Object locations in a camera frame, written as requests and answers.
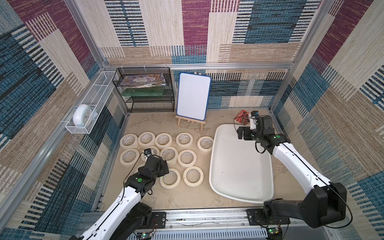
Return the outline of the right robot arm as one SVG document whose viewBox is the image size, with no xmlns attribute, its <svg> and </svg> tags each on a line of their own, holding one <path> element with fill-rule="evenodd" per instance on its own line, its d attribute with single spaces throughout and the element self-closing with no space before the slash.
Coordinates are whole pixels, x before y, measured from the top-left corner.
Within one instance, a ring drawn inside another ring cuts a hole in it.
<svg viewBox="0 0 384 240">
<path fill-rule="evenodd" d="M 347 189 L 341 183 L 332 183 L 305 160 L 282 134 L 264 134 L 249 127 L 238 127 L 238 139 L 255 141 L 278 159 L 296 178 L 306 197 L 300 201 L 273 199 L 264 202 L 263 217 L 285 217 L 303 220 L 309 227 L 318 228 L 342 221 L 350 209 Z"/>
</svg>

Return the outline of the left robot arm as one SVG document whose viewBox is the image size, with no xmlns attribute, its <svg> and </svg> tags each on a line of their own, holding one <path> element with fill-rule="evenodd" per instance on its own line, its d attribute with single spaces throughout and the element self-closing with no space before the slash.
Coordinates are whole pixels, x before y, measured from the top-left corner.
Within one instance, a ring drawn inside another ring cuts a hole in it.
<svg viewBox="0 0 384 240">
<path fill-rule="evenodd" d="M 141 202 L 157 178 L 169 173 L 167 161 L 150 155 L 139 171 L 128 177 L 124 187 L 104 214 L 80 237 L 71 240 L 125 240 L 135 230 L 152 224 L 152 208 Z"/>
</svg>

